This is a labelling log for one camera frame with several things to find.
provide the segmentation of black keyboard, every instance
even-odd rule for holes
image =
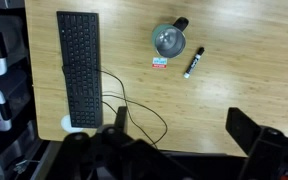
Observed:
[[[97,128],[103,123],[98,15],[57,12],[72,127]]]

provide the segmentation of cord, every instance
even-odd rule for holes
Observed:
[[[106,104],[109,108],[112,109],[113,112],[115,112],[115,114],[117,114],[117,112],[114,110],[114,108],[111,105],[109,105],[107,102],[102,101],[102,103]]]
[[[128,116],[130,117],[131,122],[132,122],[138,129],[140,129],[140,130],[143,132],[143,134],[153,143],[152,145],[153,145],[156,149],[158,149],[157,146],[156,146],[156,144],[155,144],[155,142],[152,140],[152,138],[151,138],[138,124],[136,124],[136,123],[133,121],[133,118],[132,118],[132,116],[131,116],[130,110],[129,110],[129,108],[128,108],[128,103],[127,103],[127,99],[126,99],[125,88],[124,88],[123,82],[122,82],[118,77],[114,76],[114,75],[111,74],[111,73],[108,73],[108,72],[105,72],[105,71],[102,71],[102,70],[99,70],[99,69],[98,69],[97,71],[102,72],[102,73],[104,73],[104,74],[107,74],[107,75],[109,75],[109,76],[112,76],[113,78],[115,78],[116,80],[118,80],[118,81],[120,82],[120,84],[121,84],[121,86],[122,86],[122,90],[123,90],[123,96],[124,96],[125,105],[126,105],[126,107],[127,107],[127,113],[128,113]]]
[[[167,123],[166,123],[165,120],[164,120],[159,114],[157,114],[157,112],[155,112],[154,110],[152,110],[152,109],[150,109],[149,107],[144,106],[144,105],[142,105],[142,104],[140,104],[140,103],[137,103],[137,102],[134,102],[134,101],[130,101],[130,100],[128,100],[128,99],[124,99],[124,98],[122,98],[122,97],[118,97],[118,96],[115,96],[115,95],[106,95],[106,94],[105,94],[105,95],[102,95],[102,96],[110,96],[110,97],[114,97],[114,98],[126,100],[126,101],[129,102],[129,103],[136,104],[136,105],[138,105],[138,106],[141,106],[141,107],[143,107],[143,108],[151,111],[151,112],[154,113],[158,118],[160,118],[160,120],[161,120],[161,121],[164,123],[164,125],[165,125],[165,131],[164,131],[163,135],[162,135],[158,140],[156,140],[156,141],[154,142],[154,144],[156,144],[156,143],[158,143],[159,141],[161,141],[161,140],[163,139],[163,137],[166,135],[166,133],[167,133],[167,131],[168,131]]]

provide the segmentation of wooden desk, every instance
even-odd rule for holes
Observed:
[[[288,135],[288,1],[26,0],[39,136],[62,140],[68,114],[56,11],[99,13],[102,69],[119,77],[132,100],[156,110],[169,125],[161,149],[243,154],[225,130],[227,109],[239,107],[258,124]],[[153,69],[150,43],[160,23],[184,16],[184,52],[167,69]],[[189,79],[183,73],[199,46],[206,49]],[[103,93],[121,93],[103,75]],[[117,109],[123,101],[104,97]],[[104,122],[115,114],[106,106]],[[134,120],[158,139],[163,124],[130,106]],[[129,122],[133,138],[147,138]]]

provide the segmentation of marker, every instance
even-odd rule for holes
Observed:
[[[195,55],[192,64],[187,68],[184,77],[185,78],[189,78],[190,74],[192,73],[194,67],[197,64],[197,61],[201,59],[202,54],[204,53],[204,47],[200,47],[200,49],[198,50],[197,54]]]

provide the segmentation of small label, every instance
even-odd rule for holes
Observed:
[[[160,68],[160,69],[165,69],[167,65],[167,58],[153,58],[153,63],[152,67],[153,68]]]

